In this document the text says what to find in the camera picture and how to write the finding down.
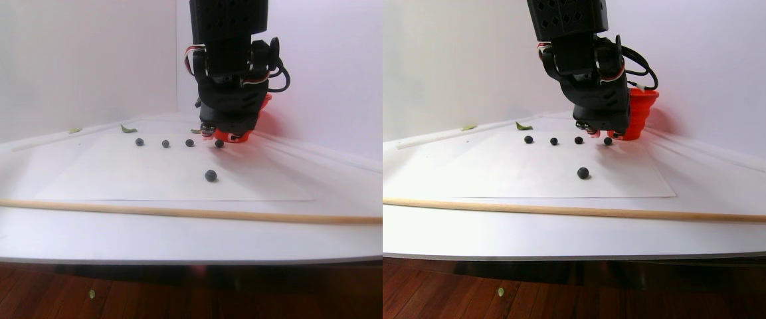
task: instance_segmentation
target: white table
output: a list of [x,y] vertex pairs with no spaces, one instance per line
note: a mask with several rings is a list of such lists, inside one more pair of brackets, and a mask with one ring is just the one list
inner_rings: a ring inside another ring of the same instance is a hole
[[[568,115],[544,116],[525,125],[534,125],[536,130],[574,130],[574,122]],[[514,130],[512,127],[510,122],[493,130],[401,150],[396,146],[456,132],[384,143],[383,174],[410,165],[411,157],[455,156],[494,131]],[[634,143],[646,145],[677,197],[425,199],[766,215],[766,161],[674,136],[644,133],[643,138]],[[760,224],[526,215],[391,205],[383,206],[383,218],[383,256],[386,257],[547,261],[766,255],[766,225]]]
[[[197,122],[131,122],[141,128],[188,130]],[[100,128],[85,128],[77,137],[66,133],[0,145],[34,146],[3,159],[2,170],[13,183],[0,183],[0,194],[37,187],[43,173],[60,169],[78,152],[61,147],[97,139]],[[49,140],[58,140],[47,144]],[[315,215],[380,216],[379,172],[280,145],[253,136],[250,143],[309,192],[315,201],[125,201],[125,205],[181,207],[182,209],[236,209],[262,213],[315,213]],[[39,159],[55,155],[54,161]],[[0,207],[0,261],[62,264],[232,264],[285,265],[379,259],[383,230],[380,225],[302,225],[225,221],[146,215],[115,215]]]

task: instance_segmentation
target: white paper sheet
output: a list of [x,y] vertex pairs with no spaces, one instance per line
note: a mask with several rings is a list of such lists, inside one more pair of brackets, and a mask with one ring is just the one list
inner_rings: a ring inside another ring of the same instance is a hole
[[[145,140],[136,146],[134,140]],[[185,140],[195,147],[185,146]],[[171,146],[161,146],[168,140]],[[37,199],[57,201],[303,201],[312,200],[252,145],[192,134],[108,134],[47,185]],[[215,170],[216,182],[204,175]]]
[[[526,144],[525,136],[534,138]],[[583,145],[575,137],[582,136]],[[556,137],[558,146],[549,140]],[[440,162],[402,170],[389,197],[674,197],[644,146],[591,139],[574,131],[505,131]],[[586,167],[589,179],[579,179]]]

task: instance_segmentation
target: wire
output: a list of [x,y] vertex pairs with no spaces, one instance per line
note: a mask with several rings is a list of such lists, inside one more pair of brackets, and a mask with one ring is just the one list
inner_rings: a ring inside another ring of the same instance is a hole
[[188,74],[191,74],[191,76],[194,75],[194,72],[191,72],[191,61],[188,61],[188,54],[191,51],[203,51],[204,49],[206,49],[204,45],[191,45],[188,49],[185,49],[185,69],[188,70]]
[[291,74],[288,74],[288,69],[285,68],[284,64],[282,64],[282,58],[279,58],[276,62],[279,66],[279,73],[285,76],[285,86],[282,88],[268,88],[268,92],[270,93],[280,93],[284,92],[286,89],[288,89],[289,86],[291,86]]
[[277,77],[277,76],[280,76],[280,75],[282,75],[282,67],[280,67],[279,70],[277,70],[276,73],[271,74],[270,77]]
[[270,76],[270,73],[268,72],[268,74],[265,75],[262,78],[255,79],[255,80],[244,80],[244,81],[240,82],[240,85],[244,86],[244,85],[247,85],[247,84],[261,84],[261,83],[264,83],[265,81],[267,81],[270,77],[272,77],[272,76]]
[[622,75],[625,74],[625,65],[622,65],[622,68],[619,70],[619,73],[616,76],[612,77],[601,77],[601,82],[613,82],[618,80]]
[[[636,51],[633,51],[632,49],[622,46],[622,55],[625,55],[625,57],[629,58],[631,61],[636,62],[641,67],[646,69],[646,72],[635,72],[635,70],[625,70],[626,73],[635,75],[635,76],[646,76],[651,75],[651,79],[654,80],[654,86],[653,87],[643,87],[646,90],[655,90],[660,85],[659,82],[657,82],[657,75],[654,74],[654,70],[651,70],[651,67],[648,64],[648,61],[646,61],[646,58],[643,58],[641,54],[639,54]],[[629,84],[634,85],[635,87],[638,87],[640,85],[637,84],[637,82],[628,81]]]

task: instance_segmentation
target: red silicone cup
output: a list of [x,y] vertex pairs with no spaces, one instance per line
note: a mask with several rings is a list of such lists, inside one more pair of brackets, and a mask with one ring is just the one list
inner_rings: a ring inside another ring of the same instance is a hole
[[[268,102],[270,102],[270,99],[273,98],[271,94],[264,95],[264,102],[262,103],[262,109],[264,109],[265,106],[268,106]],[[250,138],[250,134],[252,131],[247,131],[244,136],[240,137],[240,139],[231,140],[229,138],[229,134],[222,132],[220,130],[215,131],[215,139],[222,140],[226,143],[244,143],[246,140]]]
[[660,93],[631,88],[631,122],[622,140],[637,140],[646,127],[646,119],[651,113],[651,106]]

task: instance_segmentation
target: wooden floor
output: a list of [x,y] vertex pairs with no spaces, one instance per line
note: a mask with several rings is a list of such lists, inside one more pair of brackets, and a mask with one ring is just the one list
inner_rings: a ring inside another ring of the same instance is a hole
[[516,282],[383,262],[383,318],[766,318],[766,294]]
[[379,318],[381,306],[379,295],[245,294],[0,264],[0,318]]

